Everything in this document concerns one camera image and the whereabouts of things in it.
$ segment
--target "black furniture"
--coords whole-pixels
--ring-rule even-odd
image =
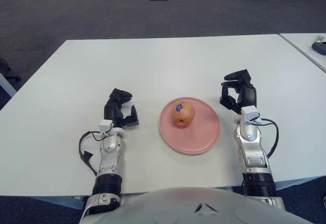
[[[15,81],[20,81],[21,80],[20,76],[16,76],[16,75],[8,75],[8,76],[6,76],[6,74],[9,71],[10,71],[10,67],[9,67],[7,61],[0,56],[0,73],[2,75],[4,75],[5,79],[7,79],[7,80],[15,80]]]

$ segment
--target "gray carpet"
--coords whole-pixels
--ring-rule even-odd
[[[326,32],[326,0],[0,0],[0,55],[10,75],[22,77],[13,83],[16,89],[67,39],[314,32]],[[0,108],[9,99],[0,88]],[[307,184],[304,192],[323,191],[321,181]],[[309,201],[299,190],[295,194],[285,201],[293,213],[323,223],[320,194]],[[4,223],[77,223],[81,214],[28,198],[0,203]]]

